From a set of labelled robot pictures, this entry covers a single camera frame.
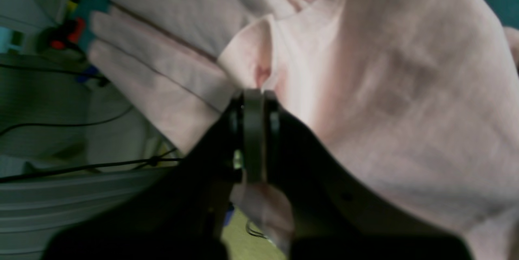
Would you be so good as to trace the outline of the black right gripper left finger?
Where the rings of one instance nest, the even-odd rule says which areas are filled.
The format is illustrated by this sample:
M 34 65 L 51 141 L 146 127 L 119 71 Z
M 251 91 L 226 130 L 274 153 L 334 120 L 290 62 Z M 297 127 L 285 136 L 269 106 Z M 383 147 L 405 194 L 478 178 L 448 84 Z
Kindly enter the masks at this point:
M 243 92 L 175 166 L 135 197 L 60 232 L 45 260 L 227 260 L 223 223 L 233 185 Z

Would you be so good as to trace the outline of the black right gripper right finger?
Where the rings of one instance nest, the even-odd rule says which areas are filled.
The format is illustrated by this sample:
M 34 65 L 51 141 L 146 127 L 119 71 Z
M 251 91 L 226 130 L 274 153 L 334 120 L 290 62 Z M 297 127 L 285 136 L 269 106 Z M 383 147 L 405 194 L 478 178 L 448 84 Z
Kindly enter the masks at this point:
M 289 201 L 291 258 L 470 260 L 460 238 L 390 204 L 328 152 L 272 91 L 242 94 L 242 149 L 249 183 Z

